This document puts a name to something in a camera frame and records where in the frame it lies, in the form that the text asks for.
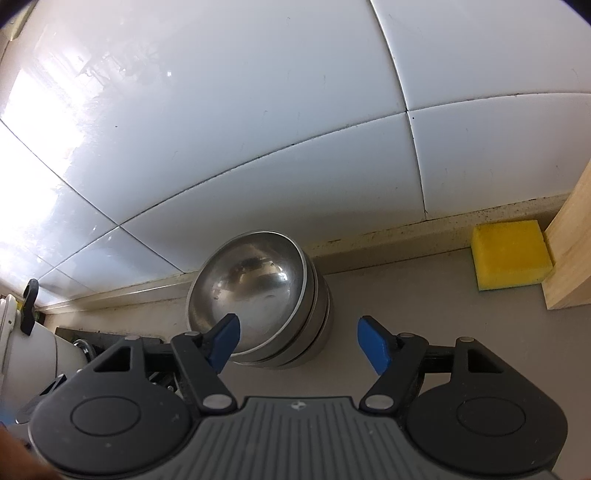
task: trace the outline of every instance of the black handle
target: black handle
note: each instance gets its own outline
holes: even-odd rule
[[[22,296],[24,301],[21,309],[21,332],[30,335],[35,326],[35,300],[39,293],[39,282],[36,278],[29,280]]]

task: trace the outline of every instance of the blue object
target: blue object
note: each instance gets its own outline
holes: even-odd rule
[[[212,339],[212,351],[207,361],[217,374],[222,372],[239,341],[240,321],[236,315],[233,315]]]
[[[388,342],[364,318],[357,324],[357,342],[376,373],[382,375],[392,361]]]

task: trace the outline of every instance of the bowl rim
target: bowl rim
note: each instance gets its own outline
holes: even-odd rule
[[[301,267],[303,269],[302,285],[301,285],[300,295],[299,295],[298,300],[295,303],[295,306],[294,306],[293,310],[291,311],[289,317],[283,323],[283,325],[281,325],[281,327],[279,328],[279,330],[277,330],[270,338],[268,338],[267,340],[265,340],[263,343],[260,343],[256,347],[253,347],[253,348],[251,348],[249,350],[244,350],[242,352],[234,352],[234,353],[232,353],[232,355],[230,356],[231,358],[240,358],[243,355],[248,355],[250,353],[255,353],[255,352],[259,351],[260,349],[265,348],[272,341],[274,341],[277,337],[279,337],[281,335],[281,333],[287,328],[287,326],[294,319],[294,317],[296,316],[296,314],[298,313],[298,310],[299,310],[299,308],[300,308],[300,306],[302,304],[302,301],[304,300],[304,296],[306,295],[306,289],[307,289],[307,286],[308,286],[308,283],[309,283],[306,254],[304,253],[304,251],[301,249],[301,247],[293,239],[291,239],[290,237],[288,237],[284,233],[274,232],[272,230],[253,230],[253,231],[245,232],[245,233],[242,233],[240,235],[234,236],[233,238],[231,238],[230,240],[228,240],[224,244],[222,244],[214,253],[212,253],[208,257],[208,259],[203,263],[201,269],[199,269],[199,272],[197,273],[197,277],[195,278],[195,280],[193,280],[193,283],[191,283],[191,287],[189,288],[189,293],[187,295],[187,300],[185,302],[185,314],[186,314],[186,317],[187,317],[187,326],[189,327],[189,330],[192,330],[192,328],[193,328],[193,325],[191,325],[191,315],[189,315],[189,305],[191,303],[191,297],[193,296],[193,292],[195,290],[195,285],[197,285],[197,282],[199,281],[199,278],[201,278],[202,273],[205,270],[205,268],[207,267],[207,265],[221,251],[223,251],[231,243],[233,243],[233,242],[235,242],[237,240],[240,240],[240,239],[242,239],[244,237],[251,236],[251,235],[256,235],[256,234],[260,234],[260,233],[269,233],[271,235],[278,235],[280,237],[283,237],[293,247],[295,247],[295,249],[297,250],[298,255],[300,256],[300,260],[301,260]]]

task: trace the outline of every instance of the stack of metal bowls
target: stack of metal bowls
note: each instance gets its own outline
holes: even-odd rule
[[[205,333],[227,313],[240,320],[233,362],[289,368],[313,358],[332,325],[330,291],[302,249],[275,232],[253,232],[207,260],[187,298],[189,329]]]

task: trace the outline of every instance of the white tile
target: white tile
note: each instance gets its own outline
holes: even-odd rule
[[[568,193],[591,158],[591,95],[518,95],[409,112],[428,218]]]
[[[72,255],[58,270],[98,293],[180,273],[121,227]]]
[[[198,185],[124,224],[183,271],[255,229],[302,245],[423,220],[404,113],[288,147]]]
[[[36,6],[2,59],[0,115],[117,223],[278,148],[405,109],[365,1],[108,5]]]
[[[66,300],[87,297],[93,293],[91,289],[54,268],[39,279],[39,294],[36,303],[45,307]]]
[[[31,278],[41,278],[51,265],[26,248],[0,239],[0,283],[22,295]]]
[[[591,92],[591,28],[558,0],[371,0],[409,110]]]
[[[55,266],[115,225],[0,122],[0,239]]]

